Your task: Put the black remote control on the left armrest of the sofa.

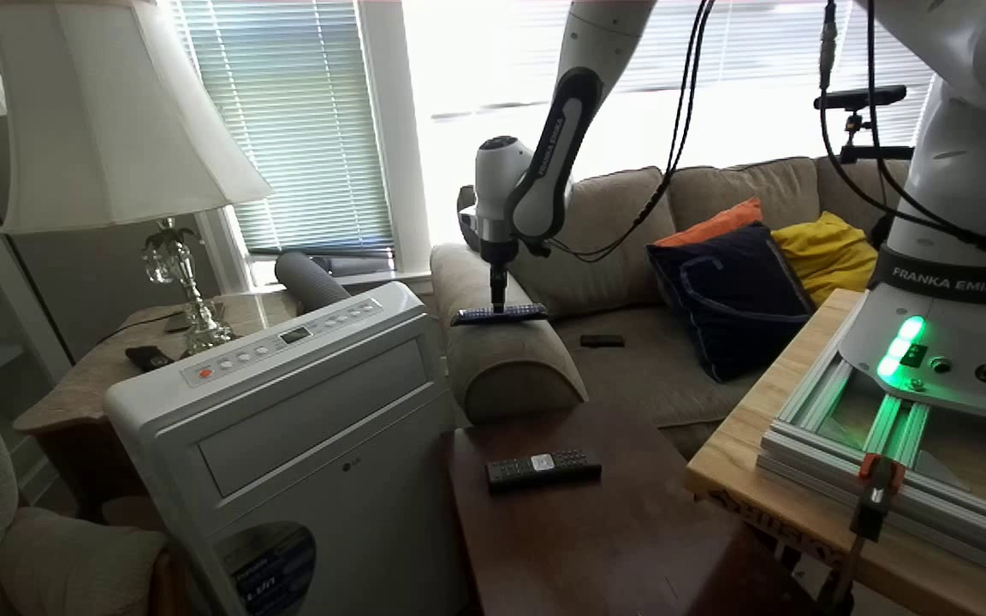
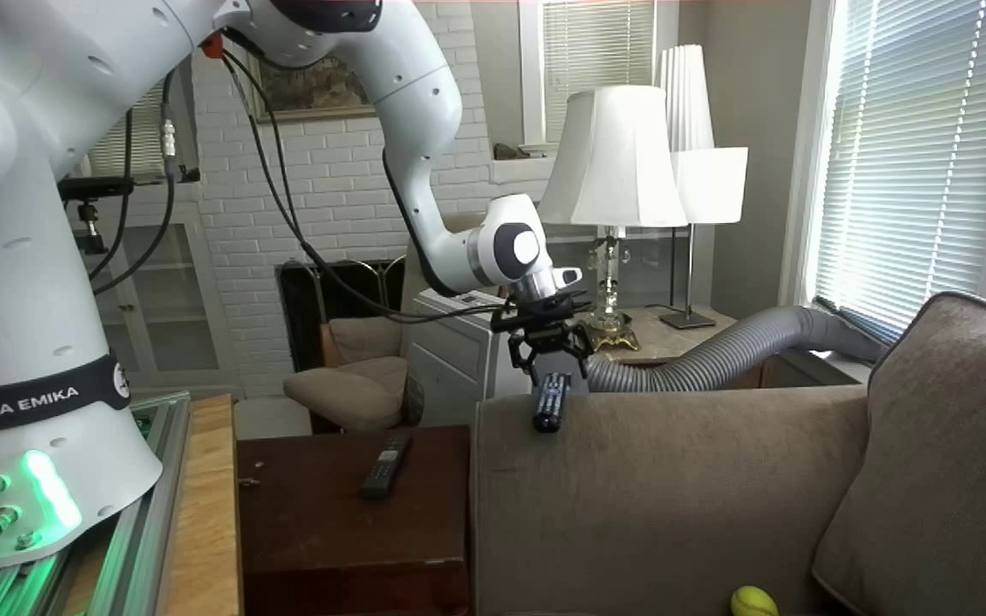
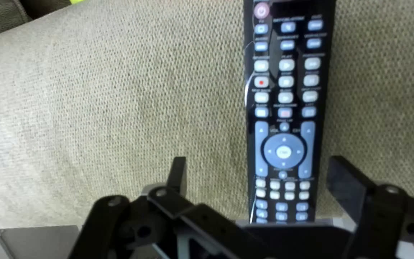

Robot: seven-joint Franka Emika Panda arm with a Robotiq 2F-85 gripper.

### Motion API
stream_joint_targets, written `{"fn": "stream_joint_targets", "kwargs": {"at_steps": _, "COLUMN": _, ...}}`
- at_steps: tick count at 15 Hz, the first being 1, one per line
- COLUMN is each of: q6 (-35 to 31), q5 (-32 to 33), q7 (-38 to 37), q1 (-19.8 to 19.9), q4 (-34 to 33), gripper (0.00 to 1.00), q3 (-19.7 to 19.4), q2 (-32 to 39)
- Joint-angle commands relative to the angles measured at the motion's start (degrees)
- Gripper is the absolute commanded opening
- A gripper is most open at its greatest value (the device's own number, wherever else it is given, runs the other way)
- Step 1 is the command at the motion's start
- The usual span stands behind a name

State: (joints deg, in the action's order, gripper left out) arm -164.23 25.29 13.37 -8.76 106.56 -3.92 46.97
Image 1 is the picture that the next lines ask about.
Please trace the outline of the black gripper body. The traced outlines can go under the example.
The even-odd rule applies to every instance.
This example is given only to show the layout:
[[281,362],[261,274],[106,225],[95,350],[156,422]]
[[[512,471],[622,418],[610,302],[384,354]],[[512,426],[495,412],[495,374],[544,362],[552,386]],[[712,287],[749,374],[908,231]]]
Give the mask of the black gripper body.
[[478,231],[478,198],[471,184],[461,184],[456,191],[456,219],[466,246],[490,263],[490,302],[493,308],[506,303],[506,263],[518,257],[512,235],[493,235],[485,240]]

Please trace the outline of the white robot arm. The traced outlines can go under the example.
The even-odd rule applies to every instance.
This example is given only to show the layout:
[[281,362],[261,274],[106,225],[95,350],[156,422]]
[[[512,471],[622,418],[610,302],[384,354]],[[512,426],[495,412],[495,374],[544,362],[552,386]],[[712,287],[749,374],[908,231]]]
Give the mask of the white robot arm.
[[[934,70],[893,225],[842,354],[899,400],[986,418],[986,0],[859,0]],[[493,135],[460,191],[466,244],[506,268],[563,225],[575,154],[652,0],[571,0],[534,143]]]

